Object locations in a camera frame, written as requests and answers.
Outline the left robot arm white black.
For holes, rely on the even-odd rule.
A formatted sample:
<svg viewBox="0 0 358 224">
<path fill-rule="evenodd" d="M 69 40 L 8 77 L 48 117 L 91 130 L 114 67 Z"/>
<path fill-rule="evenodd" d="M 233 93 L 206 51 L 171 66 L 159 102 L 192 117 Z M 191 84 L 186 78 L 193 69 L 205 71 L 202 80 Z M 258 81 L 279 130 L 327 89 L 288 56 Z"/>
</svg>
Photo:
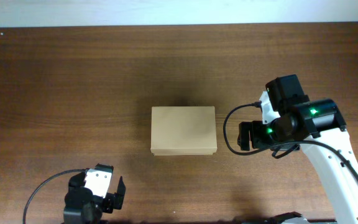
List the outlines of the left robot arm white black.
<svg viewBox="0 0 358 224">
<path fill-rule="evenodd" d="M 85 187 L 85 179 L 86 172 L 81 172 L 69 180 L 63 209 L 64 224 L 108 223 L 102 219 L 103 214 L 120 210 L 123 206 L 126 186 L 122 177 L 119 179 L 117 191 L 113 194 L 106 192 L 104 197 Z"/>
</svg>

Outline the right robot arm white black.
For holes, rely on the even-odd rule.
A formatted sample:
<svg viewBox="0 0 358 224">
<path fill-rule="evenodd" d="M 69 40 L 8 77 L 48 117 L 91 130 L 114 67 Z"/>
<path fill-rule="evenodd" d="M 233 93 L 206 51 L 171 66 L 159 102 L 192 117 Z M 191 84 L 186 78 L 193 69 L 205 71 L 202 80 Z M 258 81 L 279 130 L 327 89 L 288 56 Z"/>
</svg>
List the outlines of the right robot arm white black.
<svg viewBox="0 0 358 224">
<path fill-rule="evenodd" d="M 279 159 L 294 151 L 311 162 L 330 201 L 337 223 L 358 223 L 358 162 L 347 124 L 332 99 L 311 101 L 296 75 L 265 86 L 258 102 L 260 121 L 241 122 L 241 156 L 270 150 Z"/>
</svg>

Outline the brown cardboard box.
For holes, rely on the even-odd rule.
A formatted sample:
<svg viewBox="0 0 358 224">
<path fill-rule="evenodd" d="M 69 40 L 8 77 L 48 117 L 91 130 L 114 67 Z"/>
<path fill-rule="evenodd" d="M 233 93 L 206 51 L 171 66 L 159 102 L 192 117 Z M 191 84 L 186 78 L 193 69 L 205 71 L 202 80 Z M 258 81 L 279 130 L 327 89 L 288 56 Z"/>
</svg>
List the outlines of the brown cardboard box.
<svg viewBox="0 0 358 224">
<path fill-rule="evenodd" d="M 218 149 L 213 106 L 154 106 L 150 151 L 155 156 L 212 155 Z"/>
</svg>

